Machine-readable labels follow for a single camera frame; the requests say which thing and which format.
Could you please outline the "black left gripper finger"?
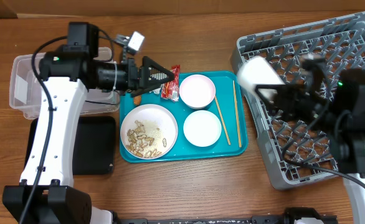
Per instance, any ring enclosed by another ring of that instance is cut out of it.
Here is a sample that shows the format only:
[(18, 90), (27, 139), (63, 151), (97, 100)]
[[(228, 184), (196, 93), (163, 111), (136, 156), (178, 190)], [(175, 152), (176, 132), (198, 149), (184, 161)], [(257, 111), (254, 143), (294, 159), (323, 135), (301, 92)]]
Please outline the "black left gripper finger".
[(174, 78), (174, 73), (162, 67), (151, 58), (144, 56), (142, 59), (142, 71), (150, 78)]
[(131, 97), (136, 97), (159, 88), (162, 84), (173, 81), (173, 73), (143, 74), (138, 80), (138, 89), (131, 92)]

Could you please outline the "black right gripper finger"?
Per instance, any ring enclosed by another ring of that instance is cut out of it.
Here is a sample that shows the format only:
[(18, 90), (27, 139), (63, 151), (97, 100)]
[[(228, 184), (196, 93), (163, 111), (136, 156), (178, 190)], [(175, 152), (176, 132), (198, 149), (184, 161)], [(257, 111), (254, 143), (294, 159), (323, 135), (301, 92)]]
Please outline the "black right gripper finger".
[(326, 59), (321, 55), (304, 55), (301, 68), (311, 75), (311, 87), (320, 87), (325, 75)]
[(260, 84), (255, 87), (255, 93), (267, 108), (287, 108), (291, 90), (292, 86), (285, 84)]

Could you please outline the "white cup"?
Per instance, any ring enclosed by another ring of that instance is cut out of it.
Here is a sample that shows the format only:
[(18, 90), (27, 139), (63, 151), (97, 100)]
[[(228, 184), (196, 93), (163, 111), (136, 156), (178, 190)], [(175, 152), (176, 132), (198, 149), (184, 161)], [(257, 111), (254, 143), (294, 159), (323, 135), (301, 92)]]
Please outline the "white cup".
[(246, 61), (237, 72), (241, 88), (260, 99), (255, 92), (257, 85), (284, 85), (272, 66), (261, 56), (254, 56)]

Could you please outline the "pink bowl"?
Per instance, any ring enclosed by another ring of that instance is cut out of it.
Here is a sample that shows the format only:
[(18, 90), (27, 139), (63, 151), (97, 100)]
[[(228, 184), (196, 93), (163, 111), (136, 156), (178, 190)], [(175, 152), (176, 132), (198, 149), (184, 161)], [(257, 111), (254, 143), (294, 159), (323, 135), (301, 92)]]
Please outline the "pink bowl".
[(179, 87), (179, 96), (192, 109), (203, 109), (213, 102), (216, 86), (213, 81), (200, 74), (185, 78)]

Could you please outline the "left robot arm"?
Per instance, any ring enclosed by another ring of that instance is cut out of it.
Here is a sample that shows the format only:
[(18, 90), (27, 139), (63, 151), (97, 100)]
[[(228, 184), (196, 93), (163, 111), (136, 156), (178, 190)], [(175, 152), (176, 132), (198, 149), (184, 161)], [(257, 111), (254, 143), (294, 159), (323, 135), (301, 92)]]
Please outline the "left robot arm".
[(32, 59), (42, 88), (40, 114), (31, 153), (17, 185), (7, 185), (3, 205), (19, 223), (116, 223), (117, 215), (92, 205), (89, 194), (74, 188), (73, 150), (80, 113), (91, 89), (127, 92), (131, 96), (174, 80), (170, 70), (149, 57), (137, 67), (134, 54), (144, 37), (118, 35), (121, 62), (98, 59), (105, 31), (87, 22), (71, 22), (62, 45)]

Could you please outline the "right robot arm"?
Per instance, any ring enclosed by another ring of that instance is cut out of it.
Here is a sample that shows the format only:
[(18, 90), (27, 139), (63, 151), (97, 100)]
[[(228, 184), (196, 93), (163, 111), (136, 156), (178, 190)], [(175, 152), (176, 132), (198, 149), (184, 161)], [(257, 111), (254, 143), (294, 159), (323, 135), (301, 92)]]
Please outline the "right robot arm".
[(350, 68), (332, 85), (326, 60), (309, 54), (301, 68), (310, 81), (286, 84), (262, 57), (247, 62), (251, 88), (270, 114), (288, 122), (301, 120), (308, 129), (324, 132), (338, 163), (332, 174), (345, 180), (355, 223), (365, 223), (365, 70)]

